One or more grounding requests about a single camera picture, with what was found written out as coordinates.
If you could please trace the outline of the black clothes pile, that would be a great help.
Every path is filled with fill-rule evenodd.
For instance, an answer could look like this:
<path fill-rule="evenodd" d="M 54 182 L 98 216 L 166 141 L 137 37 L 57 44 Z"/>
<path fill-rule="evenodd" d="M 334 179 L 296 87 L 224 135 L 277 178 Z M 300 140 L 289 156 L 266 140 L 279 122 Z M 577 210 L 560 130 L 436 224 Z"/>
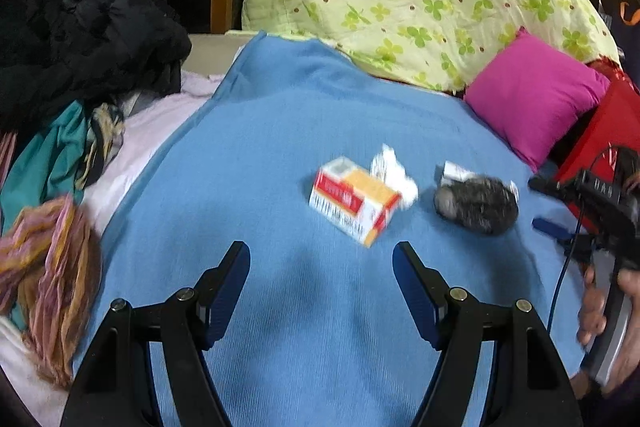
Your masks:
<path fill-rule="evenodd" d="M 1 129 L 34 130 L 74 102 L 173 94 L 190 52 L 166 0 L 1 0 Z"/>

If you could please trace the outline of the black plastic bag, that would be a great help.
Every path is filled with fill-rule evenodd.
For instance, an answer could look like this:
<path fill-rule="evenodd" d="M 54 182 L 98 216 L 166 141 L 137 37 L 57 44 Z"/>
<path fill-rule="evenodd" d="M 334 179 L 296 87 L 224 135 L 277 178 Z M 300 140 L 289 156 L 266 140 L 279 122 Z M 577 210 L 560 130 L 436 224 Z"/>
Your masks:
<path fill-rule="evenodd" d="M 502 234 L 518 219 L 514 192 L 490 176 L 472 176 L 440 186 L 434 206 L 440 217 L 484 235 Z"/>

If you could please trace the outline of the red orange medicine box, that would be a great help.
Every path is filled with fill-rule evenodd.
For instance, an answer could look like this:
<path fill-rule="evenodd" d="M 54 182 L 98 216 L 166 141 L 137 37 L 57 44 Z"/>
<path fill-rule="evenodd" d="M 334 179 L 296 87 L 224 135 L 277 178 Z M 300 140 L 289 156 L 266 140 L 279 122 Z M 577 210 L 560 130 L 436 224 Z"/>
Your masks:
<path fill-rule="evenodd" d="M 346 157 L 319 168 L 309 206 L 334 227 L 370 247 L 399 207 L 400 195 Z"/>

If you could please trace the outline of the magenta pillow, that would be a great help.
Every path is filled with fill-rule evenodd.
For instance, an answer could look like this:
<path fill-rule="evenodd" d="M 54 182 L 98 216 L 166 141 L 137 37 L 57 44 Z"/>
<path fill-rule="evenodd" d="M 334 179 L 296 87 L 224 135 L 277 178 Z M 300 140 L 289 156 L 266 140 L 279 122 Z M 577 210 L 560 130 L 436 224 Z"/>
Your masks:
<path fill-rule="evenodd" d="M 533 171 L 610 80 L 521 27 L 465 89 L 464 101 Z"/>

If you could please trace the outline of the teal garment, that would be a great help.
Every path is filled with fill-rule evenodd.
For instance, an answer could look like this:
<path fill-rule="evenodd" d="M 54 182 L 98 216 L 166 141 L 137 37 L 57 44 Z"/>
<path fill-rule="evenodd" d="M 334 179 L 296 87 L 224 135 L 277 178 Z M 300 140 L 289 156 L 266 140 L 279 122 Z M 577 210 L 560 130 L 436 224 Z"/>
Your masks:
<path fill-rule="evenodd" d="M 28 142 L 9 170 L 1 190 L 2 232 L 12 227 L 26 207 L 70 194 L 76 204 L 84 191 L 75 187 L 76 173 L 85 154 L 87 118 L 73 102 Z"/>

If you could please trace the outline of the white tissue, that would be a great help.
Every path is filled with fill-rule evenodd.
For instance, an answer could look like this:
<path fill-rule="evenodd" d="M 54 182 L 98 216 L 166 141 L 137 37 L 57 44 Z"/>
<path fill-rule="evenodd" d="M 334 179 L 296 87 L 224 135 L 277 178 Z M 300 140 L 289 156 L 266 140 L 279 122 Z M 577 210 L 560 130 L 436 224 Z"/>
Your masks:
<path fill-rule="evenodd" d="M 405 167 L 398 161 L 395 150 L 390 146 L 383 144 L 381 152 L 373 157 L 370 173 L 400 195 L 401 210 L 409 209 L 418 199 L 416 181 L 408 176 Z"/>

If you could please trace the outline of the striped pink orange scarf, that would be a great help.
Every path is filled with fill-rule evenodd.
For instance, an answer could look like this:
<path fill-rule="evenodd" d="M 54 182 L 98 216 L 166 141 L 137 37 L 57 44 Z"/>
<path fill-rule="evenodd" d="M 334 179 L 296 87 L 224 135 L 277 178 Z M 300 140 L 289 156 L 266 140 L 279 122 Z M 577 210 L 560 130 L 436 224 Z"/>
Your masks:
<path fill-rule="evenodd" d="M 73 196 L 24 208 L 1 236 L 1 312 L 20 309 L 38 374 L 62 389 L 72 385 L 101 271 L 98 236 Z"/>

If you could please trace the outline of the white bed sheet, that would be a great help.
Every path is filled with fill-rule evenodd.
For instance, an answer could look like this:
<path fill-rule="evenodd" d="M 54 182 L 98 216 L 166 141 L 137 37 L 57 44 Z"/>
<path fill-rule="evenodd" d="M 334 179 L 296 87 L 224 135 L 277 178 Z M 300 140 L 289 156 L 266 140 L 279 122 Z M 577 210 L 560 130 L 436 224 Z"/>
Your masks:
<path fill-rule="evenodd" d="M 124 145 L 100 179 L 85 191 L 82 201 L 96 232 L 104 232 L 155 152 L 215 93 L 223 79 L 221 75 L 183 72 L 179 93 L 158 98 L 125 120 Z M 40 425 L 60 423 L 67 393 L 38 376 L 21 333 L 7 317 L 1 319 L 1 368 Z"/>

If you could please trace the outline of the red Nilrich shopping bag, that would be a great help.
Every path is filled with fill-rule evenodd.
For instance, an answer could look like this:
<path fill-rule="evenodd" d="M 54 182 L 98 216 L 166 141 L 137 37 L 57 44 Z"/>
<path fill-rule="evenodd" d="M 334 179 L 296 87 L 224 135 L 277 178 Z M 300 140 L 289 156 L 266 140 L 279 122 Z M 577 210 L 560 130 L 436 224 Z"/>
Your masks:
<path fill-rule="evenodd" d="M 639 109 L 637 88 L 627 80 L 613 80 L 586 130 L 555 173 L 555 181 L 573 178 L 582 168 L 589 168 L 604 181 L 613 181 L 620 163 L 617 147 L 639 152 Z"/>

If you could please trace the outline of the white purple pill box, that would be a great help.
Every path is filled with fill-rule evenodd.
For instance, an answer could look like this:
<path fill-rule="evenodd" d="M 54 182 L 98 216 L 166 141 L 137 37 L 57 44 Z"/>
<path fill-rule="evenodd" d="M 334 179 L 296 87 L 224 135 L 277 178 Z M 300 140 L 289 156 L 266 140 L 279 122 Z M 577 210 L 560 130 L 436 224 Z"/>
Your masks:
<path fill-rule="evenodd" d="M 435 188 L 434 197 L 442 194 L 461 195 L 464 199 L 480 200 L 481 198 L 512 198 L 518 202 L 520 193 L 514 181 L 504 182 L 495 176 L 481 174 L 466 169 L 450 160 L 446 160 Z"/>

